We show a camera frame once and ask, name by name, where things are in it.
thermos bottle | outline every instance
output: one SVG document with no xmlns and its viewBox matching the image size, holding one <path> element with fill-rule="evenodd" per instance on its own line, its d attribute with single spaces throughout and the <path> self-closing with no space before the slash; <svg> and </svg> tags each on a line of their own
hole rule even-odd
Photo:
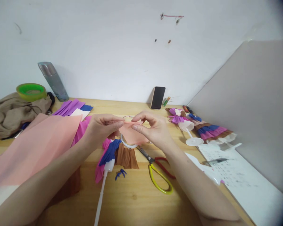
<svg viewBox="0 0 283 226">
<path fill-rule="evenodd" d="M 58 100 L 60 102 L 68 101 L 68 94 L 53 64 L 51 62 L 40 62 L 38 66 Z"/>
</svg>

blue pen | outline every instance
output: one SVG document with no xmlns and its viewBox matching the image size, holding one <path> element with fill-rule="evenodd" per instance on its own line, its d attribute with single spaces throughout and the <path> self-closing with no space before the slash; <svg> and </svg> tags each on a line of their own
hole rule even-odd
<svg viewBox="0 0 283 226">
<path fill-rule="evenodd" d="M 20 135 L 20 133 L 22 133 L 23 130 L 25 130 L 26 127 L 27 127 L 29 124 L 30 124 L 30 122 L 24 123 L 24 124 L 21 126 L 21 129 L 19 130 L 19 132 L 18 132 L 18 134 L 15 136 L 15 138 L 17 138 L 17 137 Z"/>
</svg>

glue stick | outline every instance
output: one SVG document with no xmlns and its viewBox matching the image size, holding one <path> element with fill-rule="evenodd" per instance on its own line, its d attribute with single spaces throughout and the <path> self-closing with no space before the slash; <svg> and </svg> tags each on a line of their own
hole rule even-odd
<svg viewBox="0 0 283 226">
<path fill-rule="evenodd" d="M 163 103 L 163 106 L 165 107 L 166 105 L 167 105 L 167 103 L 168 103 L 168 101 L 171 99 L 171 97 L 168 97 L 166 100 L 165 100 L 165 102 Z"/>
</svg>

yellow scissors handle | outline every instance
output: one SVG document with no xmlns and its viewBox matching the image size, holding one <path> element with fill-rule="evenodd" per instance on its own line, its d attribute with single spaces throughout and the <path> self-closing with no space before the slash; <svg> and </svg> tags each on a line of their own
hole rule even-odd
<svg viewBox="0 0 283 226">
<path fill-rule="evenodd" d="M 162 189 L 157 183 L 156 181 L 154 180 L 154 177 L 153 177 L 153 171 L 152 169 L 159 175 L 161 176 L 169 185 L 169 188 L 167 190 L 164 190 Z M 173 192 L 173 186 L 172 184 L 170 183 L 170 181 L 161 173 L 159 172 L 153 164 L 149 165 L 149 173 L 150 173 L 150 177 L 151 177 L 151 180 L 153 182 L 153 184 L 155 185 L 155 187 L 160 190 L 162 193 L 166 194 L 166 195 L 170 195 L 172 192 Z"/>
</svg>

beige jacket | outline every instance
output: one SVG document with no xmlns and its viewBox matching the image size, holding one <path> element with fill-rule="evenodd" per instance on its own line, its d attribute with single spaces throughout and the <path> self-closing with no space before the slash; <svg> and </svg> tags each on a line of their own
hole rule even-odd
<svg viewBox="0 0 283 226">
<path fill-rule="evenodd" d="M 17 132 L 25 122 L 31 122 L 39 113 L 46 113 L 51 105 L 51 99 L 28 102 L 20 98 L 18 93 L 12 93 L 0 100 L 0 139 Z"/>
</svg>

